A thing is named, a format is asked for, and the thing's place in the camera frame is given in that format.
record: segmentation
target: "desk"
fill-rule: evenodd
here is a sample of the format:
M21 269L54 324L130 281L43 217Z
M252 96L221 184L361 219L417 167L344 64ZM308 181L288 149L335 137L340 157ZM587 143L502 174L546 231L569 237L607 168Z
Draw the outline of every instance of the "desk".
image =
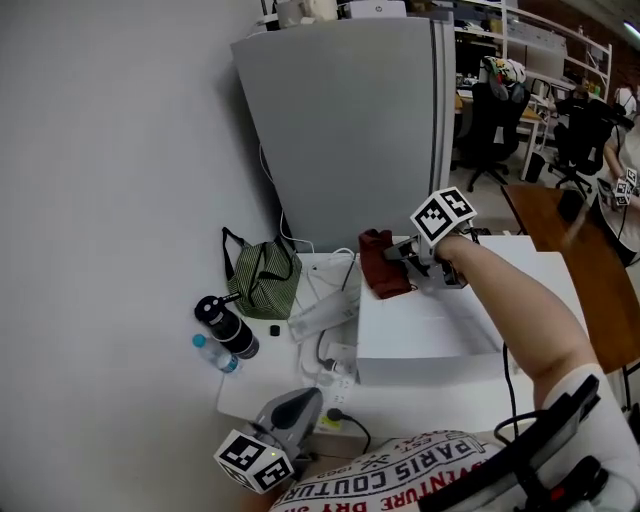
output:
M455 112L456 114L460 114L462 112L463 102L473 102L473 98L464 98L462 99L458 93L456 93L456 104L455 104ZM524 109L522 113L522 117L520 117L520 121L523 123L531 124L531 132L529 133L529 140L527 141L527 152L525 153L524 158L524 167L522 168L522 173L520 174L520 179L524 180L527 175L527 171L529 170L529 164L531 163L531 155L533 154L533 149L536 145L536 137L538 136L538 127L542 122L542 118L536 114L530 107Z
M480 237L481 243L508 258L509 254L531 255L527 264L533 277L543 280L575 314L581 318L580 304L571 284L571 278L559 254L540 255L535 252L529 237ZM540 256L535 261L534 255ZM307 287L306 269L325 261L328 255L301 254L303 275L298 286L297 299L301 307L312 305L317 299ZM349 259L343 256L344 266L335 279L340 286ZM314 284L318 295L333 291L323 283ZM248 361L239 375L226 375L218 397L218 411L254 419L266 402L287 391L313 385L305 378L299 366L298 346L291 340L286 322L246 319L260 339L260 351ZM281 334L269 336L269 326L281 325ZM354 343L357 322L351 321L327 331L323 345L330 341ZM318 370L313 352L317 336L301 346L302 362L307 373ZM519 411L533 408L533 384L522 372L512 373ZM511 416L509 394L504 378L439 387L374 387L356 385L345 404L346 413L361 421L374 437L407 437L430 430L457 429L466 432L492 430L495 425ZM361 435L346 425L343 435Z
M502 191L536 249L562 253L605 373L640 358L640 305L602 230L587 216L571 246L565 247L570 224L557 210L561 190L508 185Z

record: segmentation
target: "white wall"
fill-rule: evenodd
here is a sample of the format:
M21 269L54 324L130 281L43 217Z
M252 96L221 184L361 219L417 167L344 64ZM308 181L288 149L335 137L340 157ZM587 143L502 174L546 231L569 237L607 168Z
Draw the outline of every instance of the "white wall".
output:
M0 7L0 508L234 510L190 347L220 228L274 233L229 43L258 0ZM240 116L233 112L240 109Z

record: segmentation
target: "white table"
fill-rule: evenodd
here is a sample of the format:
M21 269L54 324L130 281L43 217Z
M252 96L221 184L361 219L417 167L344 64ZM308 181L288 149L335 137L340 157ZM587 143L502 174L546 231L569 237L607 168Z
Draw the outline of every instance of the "white table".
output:
M573 288L571 277L559 253L536 253L527 236L480 237L481 243L507 259L526 260L536 258L536 265L523 270L541 281L556 293L576 314L584 326L580 302ZM336 255L342 263L335 267L335 277L327 279L335 286L311 280L306 269L314 264L322 265L328 254L302 254L303 275L298 287L294 312L308 307L317 299L312 289L324 297L337 289L348 268L349 257ZM309 385L299 369L298 346L292 341L285 321L261 321L246 319L247 324L260 340L260 351L248 361L242 374L225 376L218 398L218 411L254 419L269 400L293 389ZM269 336L269 326L281 326L277 338ZM327 331L323 345L330 341L353 343L356 322ZM302 361L307 372L317 371L313 350L316 336L303 344ZM522 372L512 375L518 412L533 408L533 385ZM356 385L344 412L362 422L374 437L407 437L422 432L443 429L484 432L511 416L509 394L504 378L483 380L467 384L443 387L368 387ZM343 434L358 435L357 429L348 428Z

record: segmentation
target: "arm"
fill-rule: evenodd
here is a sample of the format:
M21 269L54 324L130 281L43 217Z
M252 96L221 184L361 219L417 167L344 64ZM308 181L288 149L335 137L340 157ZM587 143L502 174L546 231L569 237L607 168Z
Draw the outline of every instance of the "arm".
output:
M463 237L445 238L437 254L464 274L514 359L533 380L536 408L571 370L598 362L576 317L538 281Z
M626 176L626 170L622 168L620 164L620 160L616 156L617 152L617 144L607 142L604 146L604 159L607 161L607 165L609 166L609 170L614 178L622 178ZM636 197L633 194L631 195L631 202L629 206L635 208L636 210L640 210L640 197Z

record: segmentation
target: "black office chair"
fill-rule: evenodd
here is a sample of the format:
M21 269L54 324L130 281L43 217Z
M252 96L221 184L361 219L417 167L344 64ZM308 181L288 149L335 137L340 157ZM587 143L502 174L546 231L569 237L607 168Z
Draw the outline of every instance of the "black office chair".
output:
M494 96L488 83L475 84L472 93L471 129L458 144L465 159L451 164L452 170L455 170L458 165L477 169L467 187L469 192L473 192L473 184L485 172L503 185L507 184L496 170L502 170L506 175L509 174L509 169L498 162L506 160L518 149L516 128L531 96L528 91L525 91L520 103L513 101L511 96L506 101L502 101ZM494 143L499 126L502 127L504 142Z
M570 181L586 199L587 192L583 185L589 194L592 187L579 174L593 176L602 169L604 145L611 136L615 114L611 107L597 100L577 102L566 113L569 115L569 127L558 125L554 130L560 161L550 163L549 172L557 169L565 175L556 183L556 188Z

